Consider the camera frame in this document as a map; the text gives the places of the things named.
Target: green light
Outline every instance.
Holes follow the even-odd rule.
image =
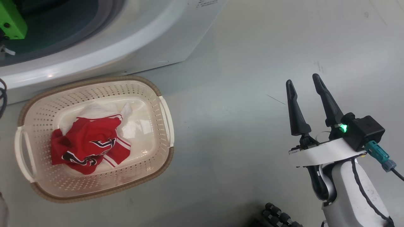
[[[346,124],[340,125],[340,129],[341,129],[341,131],[342,131],[343,133],[347,132],[347,128],[348,128],[348,125],[346,125]]]

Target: green block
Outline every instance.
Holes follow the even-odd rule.
[[[27,34],[27,24],[12,0],[0,0],[0,29],[11,40],[22,40]]]

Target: brown basket rim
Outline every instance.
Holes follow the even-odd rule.
[[[125,81],[125,80],[135,80],[135,81],[142,82],[142,83],[148,85],[156,93],[156,95],[158,97],[161,96],[159,89],[152,82],[150,82],[149,80],[147,80],[143,77],[140,77],[140,76],[114,76],[114,77],[97,78],[97,79],[92,79],[92,80],[80,81],[80,82],[76,82],[76,83],[54,88],[50,91],[41,93],[41,94],[35,96],[34,98],[30,99],[28,101],[28,103],[24,106],[24,108],[21,110],[20,116],[18,118],[18,127],[24,125],[25,116],[27,115],[27,112],[31,108],[31,106],[33,104],[35,104],[37,101],[41,100],[42,98],[51,96],[53,94],[57,94],[59,92],[63,92],[63,91],[67,91],[67,90],[71,90],[74,88],[83,87],[83,86],[87,86],[87,85],[100,84],[100,83],[106,83],[106,82],[115,82],[115,81]],[[126,183],[124,185],[119,185],[117,187],[113,187],[113,188],[98,191],[98,192],[88,193],[88,194],[84,194],[84,195],[70,196],[70,197],[58,197],[58,196],[54,196],[52,194],[47,193],[37,182],[31,183],[31,187],[40,197],[42,197],[48,201],[56,202],[56,203],[72,203],[72,202],[99,198],[102,196],[111,195],[111,194],[129,189],[129,188],[138,186],[140,184],[143,184],[147,181],[150,181],[150,180],[160,176],[170,165],[171,160],[173,159],[173,155],[174,155],[174,147],[170,147],[168,150],[168,157],[167,157],[166,161],[161,166],[161,168],[158,169],[156,172],[154,172],[148,176],[145,176],[141,179]]]

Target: teal connector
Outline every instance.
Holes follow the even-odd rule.
[[[374,140],[365,145],[365,150],[380,162],[386,172],[390,172],[392,168],[396,167],[396,163],[393,162],[393,160],[390,160],[390,155],[387,154],[387,152],[385,152]]]

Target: gray floor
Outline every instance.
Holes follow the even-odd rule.
[[[10,105],[0,120],[0,189],[11,226],[242,226],[266,202],[320,226],[309,175],[288,161],[299,139],[289,131],[285,82],[293,80],[315,136],[327,130],[311,80],[320,73],[344,113],[371,115],[386,128],[381,145],[404,173],[401,6],[403,0],[229,1],[187,61],[139,74],[170,107],[172,164],[150,182],[103,198],[54,204],[38,197],[13,155],[23,103]],[[404,184],[371,157],[359,162],[400,226]]]

